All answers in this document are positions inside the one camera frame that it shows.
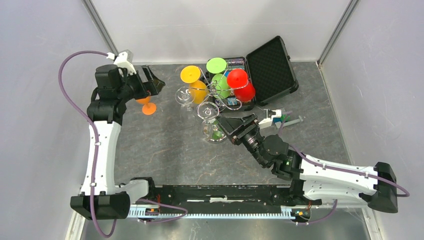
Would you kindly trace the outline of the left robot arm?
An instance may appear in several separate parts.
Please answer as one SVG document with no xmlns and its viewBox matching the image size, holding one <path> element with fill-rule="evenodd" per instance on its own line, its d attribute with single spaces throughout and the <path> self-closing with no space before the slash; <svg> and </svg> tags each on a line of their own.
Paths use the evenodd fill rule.
<svg viewBox="0 0 424 240">
<path fill-rule="evenodd" d="M 115 185 L 117 141 L 126 103 L 156 96 L 166 84 L 147 65 L 136 66 L 132 75 L 123 67 L 102 65 L 94 76 L 97 86 L 86 111 L 94 124 L 89 126 L 87 170 L 80 193 L 70 198 L 70 207 L 88 220 L 93 216 L 125 219 L 138 199 L 151 204 L 157 198 L 157 190 L 149 185 L 151 177 L 134 177 L 122 187 Z"/>
</svg>

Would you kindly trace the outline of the clear wine glass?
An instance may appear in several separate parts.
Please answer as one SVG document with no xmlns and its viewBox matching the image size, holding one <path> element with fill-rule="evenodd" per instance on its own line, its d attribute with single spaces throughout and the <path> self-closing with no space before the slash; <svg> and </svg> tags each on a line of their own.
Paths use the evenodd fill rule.
<svg viewBox="0 0 424 240">
<path fill-rule="evenodd" d="M 197 107 L 197 115 L 203 120 L 202 132 L 206 136 L 206 140 L 219 142 L 223 133 L 216 122 L 216 117 L 219 115 L 218 106 L 210 101 L 202 102 Z"/>
<path fill-rule="evenodd" d="M 176 91 L 175 100 L 182 109 L 192 112 L 194 110 L 194 96 L 191 88 L 183 86 Z"/>
</svg>

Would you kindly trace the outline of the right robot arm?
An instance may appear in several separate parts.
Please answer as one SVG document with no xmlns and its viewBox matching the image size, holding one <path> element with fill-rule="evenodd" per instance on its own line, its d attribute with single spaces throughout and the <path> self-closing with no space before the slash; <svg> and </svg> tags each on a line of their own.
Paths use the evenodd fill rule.
<svg viewBox="0 0 424 240">
<path fill-rule="evenodd" d="M 290 147 L 278 134 L 262 136 L 255 114 L 242 118 L 218 116 L 218 126 L 234 145 L 244 145 L 256 162 L 278 178 L 290 181 L 289 199 L 295 204 L 342 200 L 366 203 L 375 211 L 395 214 L 397 180 L 390 164 L 355 166 L 331 162 Z"/>
</svg>

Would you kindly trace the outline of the orange plastic wine glass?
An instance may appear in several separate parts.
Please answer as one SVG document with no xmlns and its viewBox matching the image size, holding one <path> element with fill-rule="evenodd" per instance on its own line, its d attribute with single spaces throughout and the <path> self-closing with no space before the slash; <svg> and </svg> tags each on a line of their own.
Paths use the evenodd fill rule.
<svg viewBox="0 0 424 240">
<path fill-rule="evenodd" d="M 142 113 L 145 115 L 152 115 L 157 110 L 157 106 L 151 102 L 151 96 L 148 96 L 146 98 L 136 99 L 135 100 L 138 104 L 142 105 Z"/>
</svg>

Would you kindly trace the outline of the clear wine glass front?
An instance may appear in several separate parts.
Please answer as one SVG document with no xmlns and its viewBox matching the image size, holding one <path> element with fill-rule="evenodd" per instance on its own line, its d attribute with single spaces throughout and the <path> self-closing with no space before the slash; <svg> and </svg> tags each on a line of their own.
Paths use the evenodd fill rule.
<svg viewBox="0 0 424 240">
<path fill-rule="evenodd" d="M 223 133 L 216 122 L 216 117 L 219 115 L 218 106 L 210 101 L 202 102 L 197 107 L 197 115 L 203 120 L 202 132 L 206 136 L 206 140 L 219 142 Z"/>
</svg>

